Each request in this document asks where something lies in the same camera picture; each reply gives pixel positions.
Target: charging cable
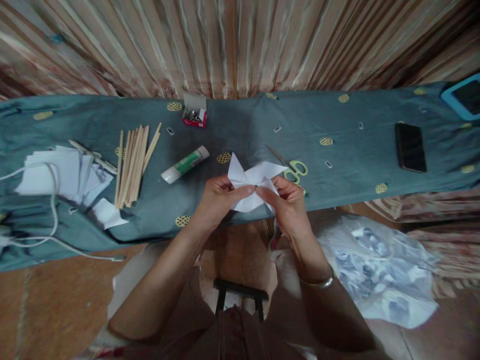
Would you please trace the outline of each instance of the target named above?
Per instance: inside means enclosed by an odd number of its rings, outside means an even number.
[[[123,260],[125,260],[125,256],[124,255],[116,255],[116,256],[96,256],[96,255],[90,255],[56,237],[54,237],[55,233],[57,232],[58,228],[59,228],[59,214],[57,213],[57,208],[55,207],[55,198],[59,192],[59,189],[58,189],[58,185],[57,185],[57,181],[55,180],[55,175],[54,175],[54,172],[52,170],[52,167],[51,167],[52,164],[48,163],[48,162],[39,162],[39,163],[36,163],[36,164],[31,164],[31,165],[28,165],[28,166],[25,166],[25,167],[22,167],[14,172],[12,172],[11,174],[8,174],[6,176],[3,176],[3,177],[0,177],[0,181],[2,180],[5,180],[5,179],[8,179],[8,178],[11,178],[19,173],[21,173],[22,171],[25,171],[25,169],[28,169],[28,168],[34,168],[34,167],[37,167],[37,166],[46,166],[48,168],[48,172],[50,173],[50,176],[51,176],[51,180],[53,182],[53,192],[50,196],[50,208],[51,208],[51,213],[53,215],[53,228],[51,229],[50,231],[50,234],[48,236],[28,236],[28,237],[14,237],[14,236],[11,236],[10,235],[10,228],[8,228],[7,226],[0,226],[0,248],[2,247],[7,247],[7,246],[16,246],[16,247],[19,247],[19,248],[33,248],[33,247],[37,247],[37,246],[40,246],[44,243],[46,243],[47,241],[53,241],[54,243],[57,243],[61,246],[63,246],[64,248],[74,252],[74,253],[77,253],[78,255],[81,255],[83,257],[86,257],[86,258],[90,258],[90,259],[98,259],[98,260],[109,260],[111,262],[121,262]],[[35,243],[32,243],[32,244],[26,244],[26,243],[22,243],[23,241],[28,241],[28,240],[40,240],[38,242],[35,242]]]

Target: silver bangle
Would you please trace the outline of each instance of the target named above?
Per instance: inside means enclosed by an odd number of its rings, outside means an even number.
[[[308,281],[305,281],[303,280],[300,276],[298,276],[298,278],[300,279],[300,281],[302,283],[304,283],[305,285],[308,285],[308,286],[311,286],[311,287],[314,287],[314,288],[317,288],[317,289],[326,289],[328,287],[330,287],[333,283],[334,283],[334,279],[336,279],[337,277],[335,276],[335,272],[334,272],[334,269],[332,267],[332,265],[330,265],[330,270],[331,270],[331,276],[325,280],[325,281],[322,281],[322,282],[318,282],[318,283],[311,283],[311,282],[308,282]]]

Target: person's right hand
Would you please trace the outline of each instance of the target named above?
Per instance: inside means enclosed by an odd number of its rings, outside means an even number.
[[[257,187],[256,193],[276,210],[281,232],[290,241],[311,236],[303,189],[281,176],[275,176],[271,181],[280,196],[266,187]]]

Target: white cable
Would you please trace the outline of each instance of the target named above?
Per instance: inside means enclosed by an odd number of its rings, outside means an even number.
[[[16,240],[41,240],[41,241],[36,242],[34,244],[22,244],[22,243],[16,242],[15,240],[10,240],[9,244],[18,246],[20,248],[33,248],[33,247],[36,247],[38,245],[42,245],[47,240],[52,240],[52,241],[56,242],[57,244],[60,244],[63,247],[73,251],[74,253],[82,255],[86,258],[100,259],[100,260],[110,260],[112,262],[119,262],[119,261],[125,260],[125,256],[123,256],[123,255],[108,256],[108,257],[107,256],[90,255],[88,253],[85,253],[85,252],[77,249],[76,247],[73,247],[73,246],[67,244],[66,242],[63,242],[60,239],[57,239],[56,237],[53,237],[53,236],[29,236],[29,237],[23,237],[23,238],[20,238],[20,239],[16,239]]]
[[[51,240],[51,241],[63,246],[64,248],[67,248],[70,251],[73,251],[74,253],[77,253],[78,255],[84,256],[86,258],[99,259],[99,260],[110,260],[112,262],[121,262],[121,261],[125,260],[126,257],[123,256],[123,255],[116,255],[116,256],[90,255],[90,254],[88,254],[86,252],[83,252],[83,251],[77,249],[76,247],[73,247],[73,246],[67,244],[66,242],[54,237],[55,233],[57,232],[57,230],[59,228],[59,214],[57,213],[57,208],[55,207],[55,198],[56,198],[56,196],[59,192],[59,189],[58,189],[57,181],[55,179],[55,174],[54,174],[54,172],[52,170],[52,167],[51,167],[52,164],[50,164],[48,162],[39,162],[39,163],[36,163],[36,164],[31,164],[31,165],[22,167],[22,168],[20,168],[16,171],[6,175],[6,176],[0,177],[0,181],[11,178],[11,177],[21,173],[22,171],[25,171],[25,169],[34,168],[34,167],[42,166],[42,165],[45,165],[48,168],[48,171],[50,172],[51,180],[53,182],[53,192],[52,192],[51,197],[50,197],[50,208],[51,208],[51,213],[53,214],[53,228],[50,231],[50,235],[49,236],[19,237],[19,238],[16,238],[16,239],[10,239],[8,241],[8,244],[19,247],[19,248],[34,248],[34,247],[37,247],[39,245],[42,245],[42,244],[46,243],[48,240]],[[22,243],[18,242],[18,241],[26,241],[26,240],[41,240],[41,241],[35,242],[33,244],[22,244]]]

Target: bundle of wooden sticks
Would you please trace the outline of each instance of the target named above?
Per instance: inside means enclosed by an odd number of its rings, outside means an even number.
[[[118,172],[116,174],[115,187],[116,209],[123,209],[125,206],[130,208],[132,203],[139,199],[142,176],[159,140],[161,127],[162,123],[158,124],[148,150],[147,142],[149,140],[150,126],[143,127],[140,125],[135,130],[129,130],[126,136],[125,147],[124,132],[123,130],[120,132],[120,151],[118,153]]]

